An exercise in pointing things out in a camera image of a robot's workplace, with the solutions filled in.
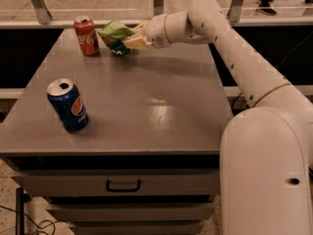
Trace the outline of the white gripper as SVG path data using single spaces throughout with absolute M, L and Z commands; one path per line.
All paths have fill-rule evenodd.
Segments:
M 122 40 L 125 47 L 129 49 L 145 50 L 153 45 L 155 48 L 165 48 L 170 45 L 165 31 L 166 14 L 158 15 L 148 22 L 142 22 L 133 28 L 138 33 Z

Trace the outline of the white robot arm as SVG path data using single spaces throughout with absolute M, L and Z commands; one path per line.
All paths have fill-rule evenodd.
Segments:
M 248 104 L 220 146 L 223 235 L 313 235 L 313 104 L 228 23 L 216 0 L 140 23 L 131 49 L 215 46 Z

